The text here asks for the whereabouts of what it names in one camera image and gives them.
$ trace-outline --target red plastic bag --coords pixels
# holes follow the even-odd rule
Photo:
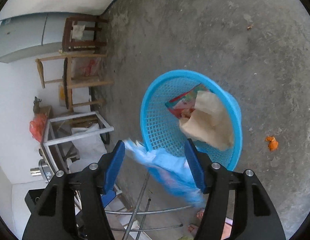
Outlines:
[[[45,114],[37,114],[32,121],[30,121],[30,132],[37,141],[42,141],[42,135],[46,123]]]

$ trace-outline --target basket rim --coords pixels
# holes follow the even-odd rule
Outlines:
[[[229,96],[226,94],[226,92],[213,80],[211,80],[209,77],[195,72],[191,70],[172,70],[169,72],[166,72],[159,77],[157,77],[148,87],[146,90],[142,105],[141,105],[141,113],[140,113],[140,126],[141,126],[141,132],[143,141],[145,143],[146,149],[152,149],[151,142],[148,137],[147,129],[146,129],[146,109],[148,107],[149,101],[151,99],[151,95],[154,93],[154,91],[164,82],[173,79],[173,78],[190,78],[193,80],[198,81],[199,83],[203,83],[208,89],[210,89],[213,93],[215,93],[218,98],[221,100],[223,105],[225,106],[230,119],[231,124],[234,131],[234,150],[231,157],[231,161],[227,165],[227,169],[230,171],[233,171],[238,163],[241,150],[242,150],[242,144],[243,144],[243,135],[242,135],[242,128],[241,128],[241,120],[238,120],[235,111],[233,110],[232,102],[229,98]]]

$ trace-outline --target blue gripper pad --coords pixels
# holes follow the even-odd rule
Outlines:
[[[103,190],[108,192],[113,189],[116,177],[118,175],[119,169],[122,165],[124,155],[125,155],[125,144],[122,141],[118,141],[113,152],[112,159],[108,165],[105,172],[105,180]]]
[[[188,165],[191,169],[196,187],[198,187],[202,192],[205,192],[207,185],[205,184],[205,174],[202,166],[200,165],[198,159],[198,151],[193,144],[191,139],[188,139],[184,144],[185,157],[187,159]]]

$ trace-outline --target white table frame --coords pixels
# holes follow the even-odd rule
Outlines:
[[[98,120],[105,126],[105,128],[100,128],[99,130],[95,130],[92,132],[80,132],[80,133],[76,133],[76,134],[72,134],[70,136],[66,136],[63,138],[56,138],[55,134],[54,134],[54,130],[52,127],[52,123],[53,122],[60,122],[60,121],[66,121],[69,119],[73,119],[73,118],[79,118],[79,117],[84,117],[84,116],[90,116],[90,115],[96,115]],[[52,153],[49,149],[49,146],[55,145],[56,151],[58,153],[58,157],[60,158],[60,161],[63,164],[63,168],[64,171],[66,171],[66,173],[70,173],[67,169],[67,165],[65,163],[65,161],[63,160],[63,156],[62,153],[60,152],[57,144],[59,143],[65,143],[65,142],[70,142],[73,140],[77,140],[77,139],[82,139],[85,137],[89,137],[92,135],[96,135],[96,134],[103,134],[103,133],[107,133],[107,132],[112,132],[114,131],[114,127],[110,126],[105,119],[99,114],[98,111],[93,111],[93,112],[88,112],[88,113],[81,113],[81,114],[72,114],[72,115],[67,115],[67,116],[61,116],[61,117],[56,117],[56,118],[51,118],[47,120],[47,124],[46,124],[46,128],[45,128],[45,134],[44,134],[44,140],[43,140],[43,146],[47,152],[47,155],[49,157],[49,159],[51,160],[51,163],[53,165],[52,168],[54,168],[55,171],[58,171],[58,167],[55,163],[55,160],[52,156]]]

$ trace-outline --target blue plastic basket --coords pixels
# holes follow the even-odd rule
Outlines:
[[[219,97],[228,111],[234,131],[234,146],[220,151],[205,142],[194,141],[194,144],[199,151],[207,153],[213,162],[233,171],[239,160],[243,141],[239,105],[231,94],[214,81],[194,71],[167,72],[148,87],[140,116],[144,143],[147,150],[165,148],[172,155],[184,156],[184,143],[187,138],[180,131],[177,118],[168,111],[165,103],[201,83]]]

